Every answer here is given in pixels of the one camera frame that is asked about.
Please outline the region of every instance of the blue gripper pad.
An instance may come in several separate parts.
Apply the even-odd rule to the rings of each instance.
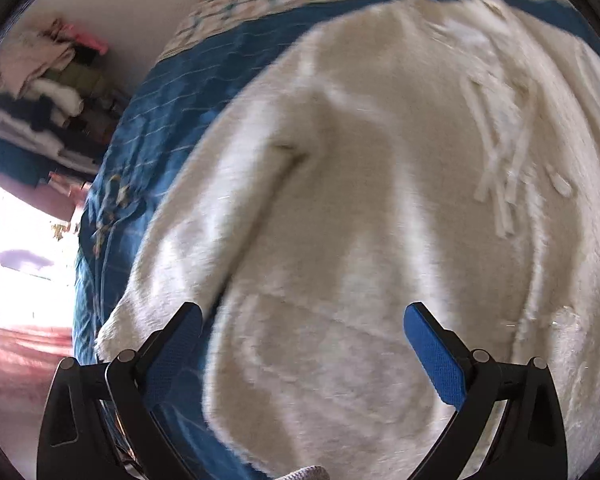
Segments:
[[[424,308],[411,303],[404,311],[404,333],[442,402],[459,411],[466,397],[464,372],[419,306]]]
[[[202,332],[202,311],[192,304],[173,335],[164,344],[146,372],[142,403],[151,410],[162,402],[171,389],[171,382],[198,344]]]

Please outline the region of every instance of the jacket sleeve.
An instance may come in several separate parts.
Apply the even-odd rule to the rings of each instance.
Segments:
[[[187,159],[147,229],[122,299],[98,334],[100,358],[138,349],[185,301],[208,316],[261,211],[312,149],[311,107],[302,97],[306,79],[294,78],[297,63],[288,61],[291,75],[278,65],[270,69],[277,73],[247,86]]]

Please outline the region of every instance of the white fleece jacket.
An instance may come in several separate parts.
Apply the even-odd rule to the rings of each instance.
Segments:
[[[577,475],[600,450],[600,60],[500,0],[314,28],[184,165],[99,355],[228,278],[205,416],[272,476],[403,480],[424,457],[452,409],[402,333],[416,300],[469,348],[548,360]]]

